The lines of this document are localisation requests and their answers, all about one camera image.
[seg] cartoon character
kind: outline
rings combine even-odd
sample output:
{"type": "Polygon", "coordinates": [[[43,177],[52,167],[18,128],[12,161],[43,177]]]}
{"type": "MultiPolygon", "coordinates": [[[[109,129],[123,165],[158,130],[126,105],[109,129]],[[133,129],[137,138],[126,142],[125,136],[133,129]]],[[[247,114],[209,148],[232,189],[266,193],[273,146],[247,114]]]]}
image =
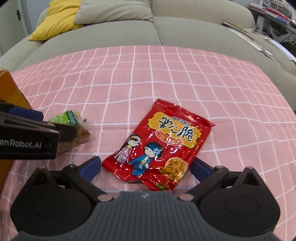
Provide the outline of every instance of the cartoon character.
{"type": "Polygon", "coordinates": [[[149,142],[144,146],[144,155],[129,162],[129,165],[134,164],[132,174],[139,177],[149,168],[152,158],[158,158],[163,153],[163,148],[157,142],[149,142]]]}
{"type": "Polygon", "coordinates": [[[122,166],[124,163],[128,163],[128,157],[131,153],[131,150],[136,147],[141,141],[141,138],[137,134],[132,134],[129,139],[123,144],[123,146],[120,148],[119,152],[114,156],[114,159],[116,159],[116,162],[120,163],[120,166],[122,166]]]}

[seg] snack bag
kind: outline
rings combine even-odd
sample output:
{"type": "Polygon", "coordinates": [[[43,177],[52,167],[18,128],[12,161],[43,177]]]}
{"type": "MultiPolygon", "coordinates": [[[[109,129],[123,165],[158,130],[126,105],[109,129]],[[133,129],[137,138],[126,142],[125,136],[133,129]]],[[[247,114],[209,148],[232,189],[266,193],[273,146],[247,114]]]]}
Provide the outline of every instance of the snack bag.
{"type": "Polygon", "coordinates": [[[75,126],[77,130],[77,137],[71,142],[59,142],[57,153],[71,150],[90,137],[90,132],[86,128],[86,119],[83,120],[80,113],[74,110],[66,111],[48,120],[53,123],[66,124],[75,126]]]}
{"type": "Polygon", "coordinates": [[[119,151],[102,166],[123,181],[141,180],[150,190],[173,190],[214,125],[158,99],[119,151]]]}

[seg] checkered tablecloth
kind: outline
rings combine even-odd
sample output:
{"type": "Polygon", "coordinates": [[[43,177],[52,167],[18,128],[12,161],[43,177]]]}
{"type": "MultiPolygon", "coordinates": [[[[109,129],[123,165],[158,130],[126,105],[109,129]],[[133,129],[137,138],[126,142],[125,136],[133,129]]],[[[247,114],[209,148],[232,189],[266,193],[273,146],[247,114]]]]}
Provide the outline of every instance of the checkered tablecloth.
{"type": "MultiPolygon", "coordinates": [[[[91,123],[92,140],[56,160],[15,161],[0,199],[0,240],[17,232],[9,209],[37,166],[61,169],[118,150],[161,98],[211,120],[216,126],[198,157],[232,171],[253,166],[280,208],[275,234],[290,241],[296,232],[296,116],[257,66],[221,54],[188,48],[122,46],[58,56],[12,74],[45,120],[77,110],[91,123]]],[[[102,170],[93,183],[117,196],[145,190],[102,170]]],[[[175,190],[198,184],[187,173],[175,190]]]]}

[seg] yellow pillow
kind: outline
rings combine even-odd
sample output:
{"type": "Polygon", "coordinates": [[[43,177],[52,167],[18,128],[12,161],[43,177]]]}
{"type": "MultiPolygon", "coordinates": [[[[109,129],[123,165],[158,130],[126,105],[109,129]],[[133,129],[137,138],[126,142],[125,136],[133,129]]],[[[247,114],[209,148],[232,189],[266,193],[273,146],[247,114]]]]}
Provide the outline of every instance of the yellow pillow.
{"type": "Polygon", "coordinates": [[[53,0],[43,22],[32,33],[29,40],[43,41],[83,25],[73,24],[81,0],[53,0]]]}

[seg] white door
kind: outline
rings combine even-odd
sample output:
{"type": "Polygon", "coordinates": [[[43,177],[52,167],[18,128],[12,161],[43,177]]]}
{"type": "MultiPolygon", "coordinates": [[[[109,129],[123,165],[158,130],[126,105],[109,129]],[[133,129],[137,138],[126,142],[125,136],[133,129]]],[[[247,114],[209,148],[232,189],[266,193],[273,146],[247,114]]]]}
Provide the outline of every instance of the white door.
{"type": "Polygon", "coordinates": [[[25,37],[24,27],[17,11],[21,11],[17,0],[8,0],[0,7],[0,54],[5,54],[25,37]]]}

